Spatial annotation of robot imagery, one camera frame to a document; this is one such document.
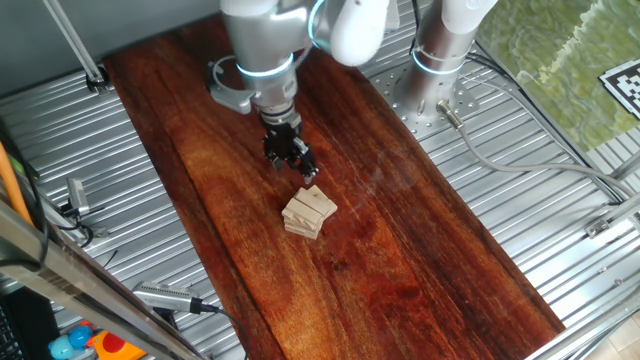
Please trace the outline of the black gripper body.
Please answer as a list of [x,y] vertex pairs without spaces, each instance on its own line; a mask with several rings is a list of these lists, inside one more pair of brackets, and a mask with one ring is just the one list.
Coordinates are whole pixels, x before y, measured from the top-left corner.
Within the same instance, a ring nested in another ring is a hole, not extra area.
[[300,123],[262,122],[262,125],[266,131],[263,148],[268,160],[296,161],[306,153],[306,144],[300,138]]

